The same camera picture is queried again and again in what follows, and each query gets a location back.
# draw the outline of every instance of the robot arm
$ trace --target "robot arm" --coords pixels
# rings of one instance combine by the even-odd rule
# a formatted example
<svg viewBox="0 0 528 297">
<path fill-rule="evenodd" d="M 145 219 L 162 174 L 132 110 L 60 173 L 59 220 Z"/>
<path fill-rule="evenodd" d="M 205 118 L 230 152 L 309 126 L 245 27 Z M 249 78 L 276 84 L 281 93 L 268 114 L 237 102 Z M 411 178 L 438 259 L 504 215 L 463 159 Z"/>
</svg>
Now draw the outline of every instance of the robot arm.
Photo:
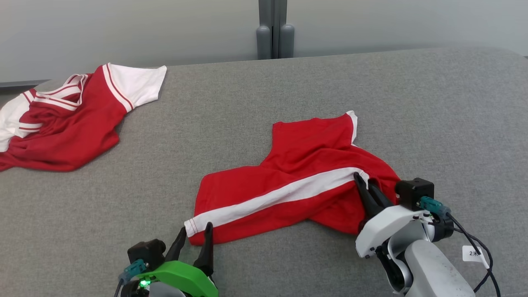
<svg viewBox="0 0 528 297">
<path fill-rule="evenodd" d="M 474 297 L 475 293 L 445 255 L 432 243 L 450 237 L 453 221 L 430 213 L 448 209 L 431 202 L 434 185 L 423 179 L 400 181 L 400 205 L 392 205 L 375 185 L 355 176 L 366 217 L 356 239 L 360 257 L 376 256 L 395 293 L 407 297 Z"/>
<path fill-rule="evenodd" d="M 178 260 L 180 250 L 187 237 L 185 227 L 172 243 L 166 256 L 165 243 L 159 239 L 140 242 L 128 250 L 130 268 L 138 261 L 145 263 L 139 271 L 132 269 L 120 276 L 119 283 L 125 283 L 120 297 L 218 297 L 213 274 L 213 225 L 208 223 L 204 232 L 205 241 L 198 259 L 193 265 Z"/>
</svg>

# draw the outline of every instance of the white stripe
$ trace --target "white stripe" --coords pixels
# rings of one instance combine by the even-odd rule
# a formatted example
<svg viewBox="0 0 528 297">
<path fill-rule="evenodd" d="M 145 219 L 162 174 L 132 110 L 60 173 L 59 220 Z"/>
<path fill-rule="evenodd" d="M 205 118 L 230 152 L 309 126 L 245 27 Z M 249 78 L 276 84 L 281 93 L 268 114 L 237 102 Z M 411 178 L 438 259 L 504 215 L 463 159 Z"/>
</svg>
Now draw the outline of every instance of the white stripe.
<svg viewBox="0 0 528 297">
<path fill-rule="evenodd" d="M 187 236 L 191 237 L 204 231 L 208 222 L 213 223 L 214 227 L 218 227 L 274 205 L 317 196 L 353 181 L 354 172 L 358 172 L 363 180 L 369 180 L 369 175 L 356 167 L 345 167 L 312 175 L 243 203 L 199 214 L 184 222 Z"/>
<path fill-rule="evenodd" d="M 76 107 L 73 107 L 73 106 L 70 106 L 70 105 L 66 105 L 66 104 L 61 103 L 61 102 L 52 101 L 52 100 L 49 100 L 49 99 L 35 98 L 34 101 L 35 102 L 42 102 L 42 103 L 56 105 L 56 106 L 59 106 L 59 107 L 62 107 L 64 109 L 71 110 L 71 111 L 74 111 L 74 110 L 77 109 Z"/>
<path fill-rule="evenodd" d="M 41 95 L 43 97 L 50 97 L 50 95 L 48 94 L 51 94 L 51 93 L 54 93 L 56 92 L 57 90 L 55 91 L 52 91 L 52 92 L 37 92 L 38 95 Z M 66 96 L 69 96 L 69 95 L 73 95 L 73 94 L 78 94 L 81 92 L 81 89 L 79 89 L 78 86 L 68 86 L 66 89 L 64 90 L 61 90 L 60 92 L 57 92 L 51 96 L 55 97 L 55 98 L 64 98 Z"/>
<path fill-rule="evenodd" d="M 114 86 L 112 85 L 112 81 L 110 80 L 110 73 L 108 72 L 108 69 L 106 68 L 106 65 L 103 65 L 102 66 L 102 72 L 105 74 L 105 80 L 106 80 L 106 84 L 108 86 L 108 88 L 110 89 L 110 91 L 112 92 L 112 95 L 125 107 L 125 109 L 127 110 L 127 112 L 130 112 L 132 110 L 132 108 L 130 107 L 130 104 L 128 103 L 127 100 L 125 100 L 118 92 L 117 90 L 114 88 Z"/>
<path fill-rule="evenodd" d="M 75 77 L 75 78 L 70 83 L 66 83 L 72 77 Z M 53 91 L 49 91 L 49 92 L 37 92 L 37 94 L 41 95 L 42 97 L 49 97 L 49 98 L 53 98 L 53 99 L 57 99 L 57 100 L 58 99 L 62 100 L 62 98 L 66 97 L 66 96 L 81 93 L 77 103 L 73 103 L 71 101 L 63 100 L 64 102 L 68 102 L 70 104 L 81 105 L 81 103 L 82 103 L 82 91 L 84 89 L 84 82 L 85 82 L 87 77 L 88 77 L 87 75 L 72 75 L 66 80 L 66 82 L 62 85 L 62 87 L 60 87 L 60 88 L 58 88 L 56 90 L 53 90 Z M 52 96 L 49 96 L 49 94 L 57 92 L 60 89 L 64 89 L 64 90 L 61 90 L 58 93 L 53 94 Z"/>
<path fill-rule="evenodd" d="M 58 98 L 58 97 L 54 97 L 54 96 L 43 96 L 43 97 L 46 97 L 46 98 L 51 98 L 51 99 L 53 99 L 53 100 L 57 100 L 57 101 L 60 101 L 60 102 L 62 102 L 62 103 L 64 103 L 64 104 L 71 104 L 71 105 L 75 105 L 76 107 L 80 105 L 80 104 L 79 104 L 79 103 L 77 103 L 77 102 L 71 102 L 71 101 L 68 101 L 68 100 L 64 100 L 64 99 L 61 99 L 61 98 Z"/>
<path fill-rule="evenodd" d="M 23 92 L 23 94 L 26 94 L 30 101 L 35 100 L 35 97 L 33 97 L 33 95 L 31 94 L 30 91 L 25 91 L 25 92 Z"/>
<path fill-rule="evenodd" d="M 354 145 L 354 139 L 356 139 L 356 136 L 357 136 L 357 116 L 356 116 L 356 114 L 354 113 L 353 110 L 350 110 L 346 114 L 348 114 L 350 119 L 352 119 L 352 126 L 353 126 L 353 128 L 352 128 L 352 141 L 350 141 L 350 144 Z"/>
<path fill-rule="evenodd" d="M 24 137 L 30 135 L 31 133 L 35 133 L 35 132 L 38 132 L 38 131 L 40 131 L 39 128 L 32 128 L 31 130 L 25 130 L 25 129 L 21 129 L 20 127 L 17 127 L 14 135 L 18 136 L 20 138 L 24 138 Z"/>
<path fill-rule="evenodd" d="M 18 126 L 20 128 L 27 128 L 27 129 L 38 129 L 40 127 L 42 127 L 42 123 L 38 123 L 38 124 L 28 124 L 28 123 L 22 123 L 20 122 L 18 124 Z"/>
</svg>

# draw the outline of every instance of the black cable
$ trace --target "black cable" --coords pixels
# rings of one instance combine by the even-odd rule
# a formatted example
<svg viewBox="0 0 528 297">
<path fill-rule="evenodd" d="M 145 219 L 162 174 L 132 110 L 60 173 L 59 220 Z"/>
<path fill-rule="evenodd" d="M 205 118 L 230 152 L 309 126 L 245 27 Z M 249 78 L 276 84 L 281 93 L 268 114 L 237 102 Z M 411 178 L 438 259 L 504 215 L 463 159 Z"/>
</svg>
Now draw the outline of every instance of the black cable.
<svg viewBox="0 0 528 297">
<path fill-rule="evenodd" d="M 428 222 L 429 225 L 436 225 L 436 226 L 442 226 L 444 228 L 448 228 L 448 229 L 451 229 L 453 231 L 456 231 L 458 233 L 462 233 L 462 230 L 460 229 L 457 229 L 457 228 L 454 228 L 454 227 L 451 227 L 451 226 L 446 226 L 446 225 L 440 225 L 440 224 L 437 224 L 437 223 L 433 223 L 433 222 Z M 489 251 L 488 247 L 480 240 L 478 239 L 477 237 L 471 235 L 468 233 L 468 235 L 473 239 L 473 240 L 476 240 L 478 242 L 478 244 L 480 244 L 480 246 L 486 251 L 486 253 L 488 254 L 488 258 L 489 258 L 489 269 L 492 269 L 493 268 L 493 257 L 492 257 L 492 254 L 491 252 Z M 480 283 L 473 289 L 473 292 L 477 292 L 480 287 L 488 280 L 488 277 L 489 277 L 489 272 L 486 273 L 486 275 L 484 276 L 484 278 L 480 281 Z"/>
<path fill-rule="evenodd" d="M 475 249 L 475 252 L 477 253 L 477 255 L 481 255 L 482 253 L 480 252 L 480 250 L 477 248 L 477 245 L 475 244 L 475 242 L 473 241 L 473 238 L 476 238 L 475 236 L 473 235 L 470 235 L 463 227 L 462 225 L 450 214 L 450 213 L 446 213 L 446 216 L 448 218 L 450 218 L 451 220 L 453 220 L 453 222 L 455 223 L 455 225 L 458 226 L 458 228 L 460 228 L 460 231 L 462 231 L 462 233 L 466 236 L 466 238 L 468 239 L 469 243 L 471 243 L 471 245 L 473 246 L 473 248 Z M 486 252 L 488 252 L 488 256 L 490 257 L 489 259 L 489 262 L 491 264 L 492 260 L 491 260 L 491 253 L 489 252 L 489 250 L 487 249 L 487 247 L 485 248 Z M 482 281 L 475 287 L 474 289 L 474 292 L 478 291 L 478 289 L 480 289 L 480 287 L 486 282 L 487 280 L 487 277 L 489 275 L 489 277 L 492 279 L 492 282 L 493 282 L 493 286 L 495 287 L 495 292 L 497 294 L 497 297 L 501 297 L 501 290 L 499 289 L 498 287 L 498 283 L 497 283 L 497 279 L 495 279 L 495 276 L 493 275 L 493 272 L 492 272 L 492 266 L 490 265 L 489 268 L 486 269 L 488 271 L 488 273 L 486 274 L 486 276 L 484 276 L 484 278 L 482 279 Z"/>
<path fill-rule="evenodd" d="M 117 294 L 119 294 L 119 290 L 121 289 L 122 285 L 123 285 L 123 279 L 119 280 L 119 283 L 117 284 L 116 292 L 114 293 L 114 297 L 117 297 Z"/>
<path fill-rule="evenodd" d="M 451 220 L 453 220 L 453 222 L 455 223 L 455 225 L 458 226 L 458 228 L 462 231 L 462 233 L 464 233 L 464 235 L 466 236 L 467 240 L 469 240 L 469 243 L 471 243 L 471 245 L 473 246 L 473 248 L 475 249 L 475 252 L 477 253 L 477 255 L 480 255 L 481 252 L 480 250 L 477 248 L 477 245 L 475 244 L 475 242 L 473 241 L 473 239 L 469 236 L 468 232 L 462 227 L 462 225 L 450 214 L 450 213 L 446 213 L 446 216 L 448 218 L 450 218 Z"/>
</svg>

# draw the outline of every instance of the label sticker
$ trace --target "label sticker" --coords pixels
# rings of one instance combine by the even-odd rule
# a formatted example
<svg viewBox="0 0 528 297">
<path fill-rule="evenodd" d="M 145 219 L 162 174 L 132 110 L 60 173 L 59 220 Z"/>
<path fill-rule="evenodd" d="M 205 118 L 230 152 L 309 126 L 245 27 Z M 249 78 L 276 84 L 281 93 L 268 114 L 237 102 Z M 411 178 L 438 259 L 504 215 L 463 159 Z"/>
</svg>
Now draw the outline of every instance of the label sticker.
<svg viewBox="0 0 528 297">
<path fill-rule="evenodd" d="M 488 262 L 486 261 L 486 258 L 484 257 L 484 254 L 482 253 L 482 249 L 477 246 L 478 251 L 480 252 L 480 255 L 477 254 L 473 246 L 465 245 L 462 246 L 462 260 L 464 262 L 481 262 L 484 264 L 486 269 L 489 268 Z"/>
<path fill-rule="evenodd" d="M 482 249 L 477 246 L 478 251 L 482 254 Z M 473 248 L 473 246 L 465 245 L 462 247 L 462 260 L 464 262 L 481 262 L 480 257 Z"/>
</svg>

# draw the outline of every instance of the gray couch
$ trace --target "gray couch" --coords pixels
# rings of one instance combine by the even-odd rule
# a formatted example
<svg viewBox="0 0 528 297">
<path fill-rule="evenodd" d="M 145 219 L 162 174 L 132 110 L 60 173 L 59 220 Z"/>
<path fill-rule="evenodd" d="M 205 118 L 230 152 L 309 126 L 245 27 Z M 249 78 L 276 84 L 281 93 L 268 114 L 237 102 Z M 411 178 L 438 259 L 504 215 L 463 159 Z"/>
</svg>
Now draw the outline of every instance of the gray couch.
<svg viewBox="0 0 528 297">
<path fill-rule="evenodd" d="M 58 87 L 45 83 L 39 90 Z M 120 143 L 70 173 L 0 173 L 0 295 L 111 296 L 126 250 L 172 242 L 201 178 L 256 165 L 271 125 L 353 109 L 358 146 L 402 179 L 436 185 L 492 251 L 503 296 L 528 296 L 528 60 L 443 48 L 168 67 L 159 101 L 130 113 Z M 221 296 L 391 296 L 355 237 L 311 221 L 215 246 Z M 475 286 L 459 234 L 438 246 Z M 199 248 L 186 245 L 192 262 Z M 494 296 L 491 281 L 477 296 Z"/>
</svg>

